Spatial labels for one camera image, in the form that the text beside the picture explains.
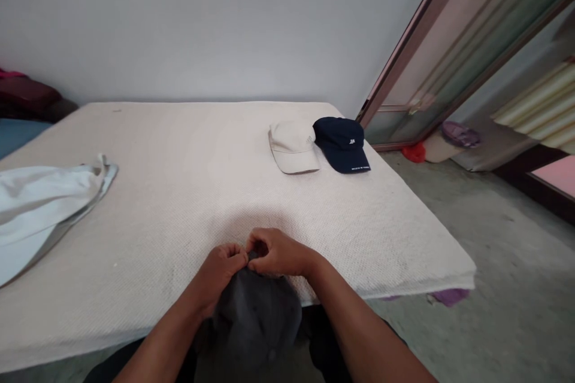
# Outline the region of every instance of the hand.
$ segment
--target hand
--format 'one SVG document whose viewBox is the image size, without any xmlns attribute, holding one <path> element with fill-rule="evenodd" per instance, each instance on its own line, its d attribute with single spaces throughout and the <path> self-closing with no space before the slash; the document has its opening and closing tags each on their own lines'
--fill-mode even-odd
<svg viewBox="0 0 575 383">
<path fill-rule="evenodd" d="M 246 251 L 255 250 L 257 259 L 248 264 L 258 273 L 302 275 L 308 278 L 321 255 L 290 238 L 279 229 L 257 227 L 247 240 Z"/>
<path fill-rule="evenodd" d="M 203 319 L 211 317 L 223 290 L 247 261 L 246 251 L 238 244 L 218 245 L 210 251 L 186 289 Z"/>
</svg>

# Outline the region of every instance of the person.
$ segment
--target person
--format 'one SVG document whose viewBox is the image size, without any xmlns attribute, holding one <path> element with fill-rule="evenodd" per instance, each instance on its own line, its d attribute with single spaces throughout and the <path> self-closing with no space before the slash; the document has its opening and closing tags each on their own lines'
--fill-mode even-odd
<svg viewBox="0 0 575 383">
<path fill-rule="evenodd" d="M 252 250 L 259 257 L 248 262 Z M 150 334 L 95 367 L 85 382 L 193 381 L 194 336 L 202 321 L 212 316 L 232 276 L 246 265 L 261 274 L 303 276 L 311 285 L 321 303 L 321 313 L 327 317 L 329 332 L 325 336 L 325 331 L 318 330 L 323 335 L 319 342 L 312 337 L 310 354 L 326 381 L 436 381 L 326 258 L 281 230 L 257 228 L 252 230 L 245 249 L 238 244 L 214 248 Z"/>
</svg>

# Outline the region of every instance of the gray floor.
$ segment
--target gray floor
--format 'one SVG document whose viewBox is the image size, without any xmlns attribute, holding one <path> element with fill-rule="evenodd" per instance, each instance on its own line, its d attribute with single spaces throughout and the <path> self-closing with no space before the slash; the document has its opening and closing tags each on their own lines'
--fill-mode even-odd
<svg viewBox="0 0 575 383">
<path fill-rule="evenodd" d="M 491 174 L 452 162 L 415 165 L 399 153 L 383 158 L 473 258 L 477 289 L 450 309 L 425 296 L 371 306 L 441 382 L 573 381 L 575 228 Z M 0 382 L 81 382 L 113 350 L 0 375 Z M 304 363 L 291 366 L 294 357 Z M 320 380 L 297 352 L 281 368 L 281 381 Z"/>
</svg>

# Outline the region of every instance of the cap brim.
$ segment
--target cap brim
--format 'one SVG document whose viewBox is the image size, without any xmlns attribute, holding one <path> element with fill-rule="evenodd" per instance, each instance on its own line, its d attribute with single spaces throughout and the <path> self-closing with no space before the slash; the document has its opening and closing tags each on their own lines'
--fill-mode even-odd
<svg viewBox="0 0 575 383">
<path fill-rule="evenodd" d="M 322 151 L 331 167 L 341 174 L 358 174 L 371 170 L 363 148 L 355 151 L 323 148 Z"/>
<path fill-rule="evenodd" d="M 277 163 L 277 167 L 284 174 L 298 174 L 301 172 L 317 171 L 319 160 L 313 150 L 303 153 L 282 153 L 281 151 L 271 151 Z"/>
</svg>

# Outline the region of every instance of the textured bedspread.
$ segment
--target textured bedspread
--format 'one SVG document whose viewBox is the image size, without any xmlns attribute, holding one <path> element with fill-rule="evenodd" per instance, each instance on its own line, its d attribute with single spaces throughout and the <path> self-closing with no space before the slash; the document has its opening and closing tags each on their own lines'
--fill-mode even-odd
<svg viewBox="0 0 575 383">
<path fill-rule="evenodd" d="M 0 372 L 144 336 L 208 251 L 278 227 L 329 259 L 363 297 L 473 288 L 475 265 L 365 145 L 371 171 L 282 173 L 270 123 L 341 116 L 329 104 L 90 104 L 0 162 L 74 166 L 105 153 L 105 198 L 0 289 Z M 292 280 L 303 304 L 314 294 Z"/>
</svg>

